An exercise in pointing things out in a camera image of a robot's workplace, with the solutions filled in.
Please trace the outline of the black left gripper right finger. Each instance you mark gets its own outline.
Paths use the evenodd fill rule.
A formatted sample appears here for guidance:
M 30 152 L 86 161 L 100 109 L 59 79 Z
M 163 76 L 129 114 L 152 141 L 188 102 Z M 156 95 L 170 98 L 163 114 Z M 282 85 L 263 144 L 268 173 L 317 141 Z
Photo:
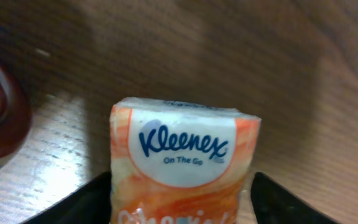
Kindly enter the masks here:
M 263 172 L 256 172 L 250 199 L 258 224 L 337 224 Z

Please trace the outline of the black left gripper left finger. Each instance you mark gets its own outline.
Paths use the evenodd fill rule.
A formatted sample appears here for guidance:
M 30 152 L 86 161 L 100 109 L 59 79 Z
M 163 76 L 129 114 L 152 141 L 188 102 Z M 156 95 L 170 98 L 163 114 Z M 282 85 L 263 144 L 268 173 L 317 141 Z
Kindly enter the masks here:
M 108 224 L 110 193 L 111 173 L 105 172 L 23 224 Z

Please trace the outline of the orange Kleenex tissue pack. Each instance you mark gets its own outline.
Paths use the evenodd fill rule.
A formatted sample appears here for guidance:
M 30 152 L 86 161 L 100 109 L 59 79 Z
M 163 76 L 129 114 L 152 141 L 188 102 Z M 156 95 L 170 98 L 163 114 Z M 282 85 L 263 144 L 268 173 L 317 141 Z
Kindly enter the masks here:
M 110 118 L 111 223 L 237 221 L 260 118 L 128 97 Z

